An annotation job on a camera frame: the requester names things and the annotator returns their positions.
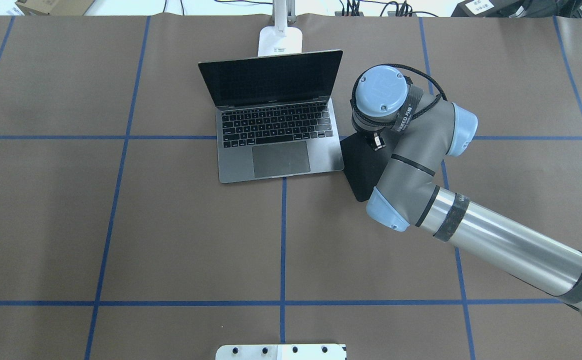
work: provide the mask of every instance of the laptop keyboard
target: laptop keyboard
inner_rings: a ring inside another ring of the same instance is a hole
[[[325,101],[222,112],[225,148],[332,136]]]

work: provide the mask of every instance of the laptop screen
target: laptop screen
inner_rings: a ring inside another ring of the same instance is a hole
[[[209,61],[198,67],[216,107],[330,96],[341,50]]]

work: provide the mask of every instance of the laptop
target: laptop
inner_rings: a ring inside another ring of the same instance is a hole
[[[344,169],[331,94],[341,50],[198,64],[221,183]]]

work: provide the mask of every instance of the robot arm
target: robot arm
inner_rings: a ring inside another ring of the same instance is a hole
[[[582,315],[582,251],[432,182],[444,155],[461,155],[477,130],[474,114],[436,101],[394,66],[374,66],[357,80],[353,127],[373,150],[384,146],[383,131],[401,134],[367,203],[369,216],[396,231],[414,224]],[[413,114],[419,117],[411,121]]]

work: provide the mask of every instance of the sticker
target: sticker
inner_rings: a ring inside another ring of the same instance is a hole
[[[467,2],[464,4],[467,9],[469,9],[474,15],[483,13],[489,9],[493,9],[495,6],[489,0],[474,0],[472,2]]]

